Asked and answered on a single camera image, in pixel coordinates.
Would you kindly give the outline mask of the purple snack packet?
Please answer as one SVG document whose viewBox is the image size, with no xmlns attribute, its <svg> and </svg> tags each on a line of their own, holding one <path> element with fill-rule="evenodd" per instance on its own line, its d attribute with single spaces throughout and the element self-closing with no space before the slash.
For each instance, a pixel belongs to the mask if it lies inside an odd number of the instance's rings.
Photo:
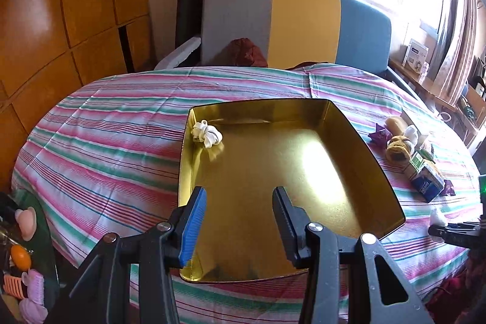
<svg viewBox="0 0 486 324">
<path fill-rule="evenodd" d="M 392 137 L 392 134 L 386 126 L 382 126 L 382 125 L 376 123 L 375 124 L 375 131 L 370 132 L 368 134 L 368 137 L 371 139 L 371 141 L 375 145 L 377 145 L 382 150 L 384 150 L 387 147 L 388 142 Z"/>
<path fill-rule="evenodd" d="M 454 196 L 454 195 L 456 195 L 456 192 L 452 181 L 450 181 L 449 179 L 445 179 L 444 187 L 440 192 L 440 196 Z"/>
</svg>

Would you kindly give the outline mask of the blue Tempo tissue pack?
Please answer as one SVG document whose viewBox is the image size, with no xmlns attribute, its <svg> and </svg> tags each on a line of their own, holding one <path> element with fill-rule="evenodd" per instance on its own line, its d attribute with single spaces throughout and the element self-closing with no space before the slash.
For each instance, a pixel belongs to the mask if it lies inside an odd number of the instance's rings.
<svg viewBox="0 0 486 324">
<path fill-rule="evenodd" d="M 430 161 L 425 161 L 410 181 L 427 203 L 434 200 L 445 187 L 444 178 Z"/>
</svg>

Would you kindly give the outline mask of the white knotted cloth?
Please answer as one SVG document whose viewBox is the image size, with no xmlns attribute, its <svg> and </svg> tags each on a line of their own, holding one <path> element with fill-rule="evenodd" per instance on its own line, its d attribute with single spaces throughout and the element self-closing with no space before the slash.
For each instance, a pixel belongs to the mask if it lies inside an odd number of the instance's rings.
<svg viewBox="0 0 486 324">
<path fill-rule="evenodd" d="M 195 142 L 202 143 L 206 149 L 219 145 L 223 139 L 222 133 L 206 120 L 196 122 L 192 127 L 191 135 Z"/>
</svg>

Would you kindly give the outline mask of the green white small box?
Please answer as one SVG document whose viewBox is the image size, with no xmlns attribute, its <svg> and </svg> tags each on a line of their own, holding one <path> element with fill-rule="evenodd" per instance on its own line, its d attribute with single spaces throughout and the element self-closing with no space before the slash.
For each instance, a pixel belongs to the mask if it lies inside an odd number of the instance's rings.
<svg viewBox="0 0 486 324">
<path fill-rule="evenodd" d="M 412 181 L 423 174 L 423 170 L 427 164 L 427 159 L 422 157 L 418 152 L 414 152 L 404 168 L 404 175 L 408 180 Z"/>
</svg>

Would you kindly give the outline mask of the yellow sock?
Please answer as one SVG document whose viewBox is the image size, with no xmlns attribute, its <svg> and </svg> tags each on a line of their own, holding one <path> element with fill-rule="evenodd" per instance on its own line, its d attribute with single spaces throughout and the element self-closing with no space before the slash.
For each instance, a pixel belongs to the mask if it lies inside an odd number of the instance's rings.
<svg viewBox="0 0 486 324">
<path fill-rule="evenodd" d="M 414 152 L 414 144 L 406 136 L 393 136 L 387 144 L 385 157 L 396 164 L 406 164 Z"/>
</svg>

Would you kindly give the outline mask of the white plastic ball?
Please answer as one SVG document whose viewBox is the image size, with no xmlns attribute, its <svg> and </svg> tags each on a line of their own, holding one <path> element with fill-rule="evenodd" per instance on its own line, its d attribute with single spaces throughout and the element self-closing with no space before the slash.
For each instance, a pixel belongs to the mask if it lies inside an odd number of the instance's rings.
<svg viewBox="0 0 486 324">
<path fill-rule="evenodd" d="M 403 136 L 406 137 L 413 146 L 416 146 L 419 141 L 419 132 L 414 125 L 408 125 L 407 128 L 405 128 L 405 131 L 403 133 Z"/>
</svg>

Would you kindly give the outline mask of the cream cardboard box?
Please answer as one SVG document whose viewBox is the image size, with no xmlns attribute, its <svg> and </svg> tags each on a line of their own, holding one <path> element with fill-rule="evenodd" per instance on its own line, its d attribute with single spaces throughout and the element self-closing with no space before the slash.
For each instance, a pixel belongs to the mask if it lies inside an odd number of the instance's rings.
<svg viewBox="0 0 486 324">
<path fill-rule="evenodd" d="M 407 122 L 408 125 L 416 126 L 419 132 L 419 141 L 418 144 L 415 146 L 415 149 L 416 150 L 420 149 L 425 144 L 425 142 L 427 141 L 430 135 L 430 128 L 428 127 L 427 123 L 421 118 L 420 115 L 411 113 L 406 109 L 402 110 L 400 116 L 402 117 L 403 120 L 405 120 L 405 122 Z"/>
</svg>

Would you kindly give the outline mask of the yellow sponge far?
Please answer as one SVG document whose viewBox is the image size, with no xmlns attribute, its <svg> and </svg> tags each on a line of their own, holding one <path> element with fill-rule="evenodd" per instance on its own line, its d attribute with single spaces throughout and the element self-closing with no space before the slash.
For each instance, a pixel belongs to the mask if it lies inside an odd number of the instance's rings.
<svg viewBox="0 0 486 324">
<path fill-rule="evenodd" d="M 393 136 L 403 136 L 408 124 L 400 116 L 391 116 L 385 120 L 385 127 Z"/>
</svg>

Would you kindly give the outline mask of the wooden side table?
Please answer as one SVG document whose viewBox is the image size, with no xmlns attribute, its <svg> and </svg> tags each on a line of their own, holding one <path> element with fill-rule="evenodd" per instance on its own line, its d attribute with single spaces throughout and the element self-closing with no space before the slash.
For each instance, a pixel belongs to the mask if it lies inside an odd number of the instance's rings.
<svg viewBox="0 0 486 324">
<path fill-rule="evenodd" d="M 448 114 L 456 114 L 461 120 L 465 122 L 467 127 L 479 130 L 485 122 L 485 101 L 481 96 L 471 87 L 467 89 L 464 98 L 459 98 L 456 102 L 447 102 L 439 96 L 440 88 L 434 84 L 432 80 L 425 77 L 420 80 L 417 73 L 413 72 L 408 67 L 404 67 L 401 62 L 392 58 L 389 59 L 389 66 L 394 72 L 399 73 L 408 83 L 413 85 L 416 91 L 426 98 L 426 101 L 432 101 L 435 107 L 447 111 Z M 468 119 L 466 114 L 462 111 L 460 106 L 462 103 L 467 103 L 474 111 L 475 119 Z"/>
</svg>

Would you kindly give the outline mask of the dark red cushion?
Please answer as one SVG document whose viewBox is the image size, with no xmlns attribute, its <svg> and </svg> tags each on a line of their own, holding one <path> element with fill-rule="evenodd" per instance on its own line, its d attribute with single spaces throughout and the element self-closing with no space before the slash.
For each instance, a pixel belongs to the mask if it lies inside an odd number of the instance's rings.
<svg viewBox="0 0 486 324">
<path fill-rule="evenodd" d="M 227 66 L 263 67 L 268 66 L 260 48 L 248 38 L 233 39 L 222 50 L 222 60 Z"/>
</svg>

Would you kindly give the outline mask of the white blue product box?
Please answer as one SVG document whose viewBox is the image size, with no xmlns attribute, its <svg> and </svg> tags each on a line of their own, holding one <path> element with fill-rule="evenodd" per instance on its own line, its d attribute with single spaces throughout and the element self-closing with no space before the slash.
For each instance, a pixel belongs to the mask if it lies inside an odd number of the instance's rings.
<svg viewBox="0 0 486 324">
<path fill-rule="evenodd" d="M 428 55 L 428 47 L 411 39 L 406 49 L 403 67 L 409 67 L 413 72 L 420 74 Z"/>
</svg>

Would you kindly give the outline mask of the black rolled mat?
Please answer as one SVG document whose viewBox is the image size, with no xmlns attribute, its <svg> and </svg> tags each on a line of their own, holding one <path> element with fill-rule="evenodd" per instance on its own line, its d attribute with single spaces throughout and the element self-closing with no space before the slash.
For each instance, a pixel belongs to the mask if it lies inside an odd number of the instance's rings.
<svg viewBox="0 0 486 324">
<path fill-rule="evenodd" d="M 187 40 L 200 35 L 203 14 L 203 0 L 177 0 L 176 48 Z"/>
</svg>

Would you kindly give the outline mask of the wooden wardrobe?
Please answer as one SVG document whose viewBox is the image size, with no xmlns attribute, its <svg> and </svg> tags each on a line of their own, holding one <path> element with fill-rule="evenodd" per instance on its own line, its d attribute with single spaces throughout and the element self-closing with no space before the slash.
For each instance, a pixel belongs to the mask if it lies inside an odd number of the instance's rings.
<svg viewBox="0 0 486 324">
<path fill-rule="evenodd" d="M 1 0 L 1 189 L 53 106 L 94 80 L 153 67 L 148 0 Z"/>
</svg>

